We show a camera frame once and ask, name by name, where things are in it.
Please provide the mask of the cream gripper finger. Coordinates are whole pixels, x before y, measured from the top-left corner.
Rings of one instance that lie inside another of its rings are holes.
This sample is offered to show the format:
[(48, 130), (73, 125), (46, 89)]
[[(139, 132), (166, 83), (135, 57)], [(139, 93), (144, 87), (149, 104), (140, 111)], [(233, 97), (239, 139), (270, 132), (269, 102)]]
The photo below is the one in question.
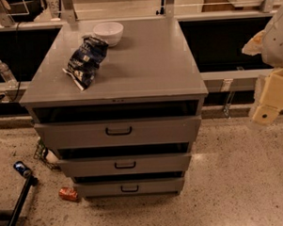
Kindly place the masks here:
[(249, 127), (261, 128), (276, 120), (283, 110), (283, 68), (260, 75), (255, 84), (254, 103), (249, 112)]
[(251, 38), (242, 49), (242, 52), (249, 56), (256, 56), (262, 52), (262, 38), (265, 34), (264, 30), (261, 30), (253, 38)]

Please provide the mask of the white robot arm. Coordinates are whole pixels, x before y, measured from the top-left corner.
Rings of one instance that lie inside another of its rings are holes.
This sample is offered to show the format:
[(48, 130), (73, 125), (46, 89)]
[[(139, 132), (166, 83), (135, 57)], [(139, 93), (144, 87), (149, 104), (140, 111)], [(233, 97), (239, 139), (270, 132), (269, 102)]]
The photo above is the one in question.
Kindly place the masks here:
[(260, 129), (271, 124), (283, 110), (283, 4), (242, 52), (252, 57), (261, 54), (262, 62), (273, 67), (268, 75), (259, 76), (255, 102), (249, 110), (249, 127)]

